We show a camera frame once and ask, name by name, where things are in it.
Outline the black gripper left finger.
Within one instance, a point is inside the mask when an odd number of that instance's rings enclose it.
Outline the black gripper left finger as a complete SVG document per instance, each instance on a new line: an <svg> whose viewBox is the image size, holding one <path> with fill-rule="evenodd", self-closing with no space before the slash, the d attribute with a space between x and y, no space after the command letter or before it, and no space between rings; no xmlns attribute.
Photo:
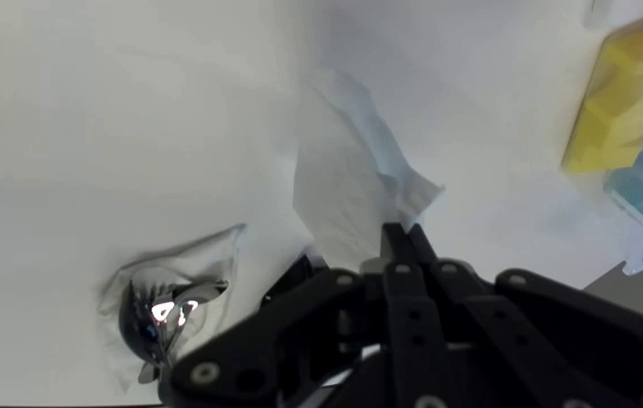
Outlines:
<svg viewBox="0 0 643 408"><path fill-rule="evenodd" d="M260 303L270 305L286 293L295 289L297 286L306 284L308 279L316 276L327 269L327 261L321 256L300 254L262 294Z"/></svg>

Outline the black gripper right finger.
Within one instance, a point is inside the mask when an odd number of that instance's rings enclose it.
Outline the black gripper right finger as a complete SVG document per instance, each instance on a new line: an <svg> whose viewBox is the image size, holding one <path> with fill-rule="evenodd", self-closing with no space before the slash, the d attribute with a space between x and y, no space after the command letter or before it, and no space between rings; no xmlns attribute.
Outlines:
<svg viewBox="0 0 643 408"><path fill-rule="evenodd" d="M437 254L419 225L405 228L387 222L380 233L380 259L387 263L433 264Z"/></svg>

